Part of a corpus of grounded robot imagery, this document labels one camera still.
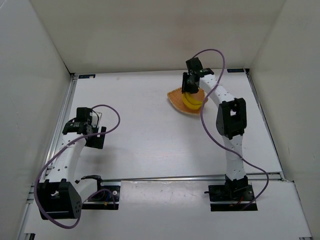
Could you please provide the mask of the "yellow fake banana bunch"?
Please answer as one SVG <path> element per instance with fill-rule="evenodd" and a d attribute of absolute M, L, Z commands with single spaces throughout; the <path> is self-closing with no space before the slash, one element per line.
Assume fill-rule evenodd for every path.
<path fill-rule="evenodd" d="M 200 92 L 191 94 L 185 92 L 182 94 L 182 102 L 191 110 L 198 110 L 204 102 L 204 96 Z"/>

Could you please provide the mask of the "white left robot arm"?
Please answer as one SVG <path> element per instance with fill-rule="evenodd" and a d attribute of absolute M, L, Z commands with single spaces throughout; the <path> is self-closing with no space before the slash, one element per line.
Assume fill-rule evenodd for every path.
<path fill-rule="evenodd" d="M 75 170 L 84 147 L 102 149 L 103 135 L 82 138 L 71 145 L 74 139 L 97 133 L 99 125 L 93 123 L 68 122 L 62 131 L 61 148 L 66 147 L 54 161 L 44 182 L 37 185 L 37 196 L 44 211 L 54 220 L 77 219 L 81 216 L 82 199 L 74 185 Z"/>

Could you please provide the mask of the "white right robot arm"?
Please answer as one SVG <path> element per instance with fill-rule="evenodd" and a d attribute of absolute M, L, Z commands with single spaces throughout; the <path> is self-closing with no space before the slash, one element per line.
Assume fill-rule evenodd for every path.
<path fill-rule="evenodd" d="M 182 75 L 182 102 L 191 110 L 199 110 L 205 100 L 195 95 L 203 90 L 217 106 L 216 129 L 222 136 L 226 150 L 226 177 L 230 181 L 240 181 L 246 176 L 242 157 L 242 141 L 247 127 L 246 101 L 236 98 L 218 84 L 214 72 L 209 68 L 188 70 Z"/>

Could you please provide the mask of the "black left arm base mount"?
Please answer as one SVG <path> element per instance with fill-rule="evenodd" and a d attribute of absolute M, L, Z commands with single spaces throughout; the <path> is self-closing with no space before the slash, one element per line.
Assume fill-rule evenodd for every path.
<path fill-rule="evenodd" d="M 100 189 L 103 191 L 96 193 L 82 204 L 82 210 L 115 211 L 119 209 L 121 182 L 103 181 L 98 187 L 98 190 Z"/>

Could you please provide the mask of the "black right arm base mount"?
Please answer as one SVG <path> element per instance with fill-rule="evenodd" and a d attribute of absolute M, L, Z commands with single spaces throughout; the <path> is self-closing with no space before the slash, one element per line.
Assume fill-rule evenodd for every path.
<path fill-rule="evenodd" d="M 247 176 L 234 180 L 225 176 L 224 184 L 209 185 L 204 194 L 209 196 L 211 212 L 258 210 L 254 190 Z"/>

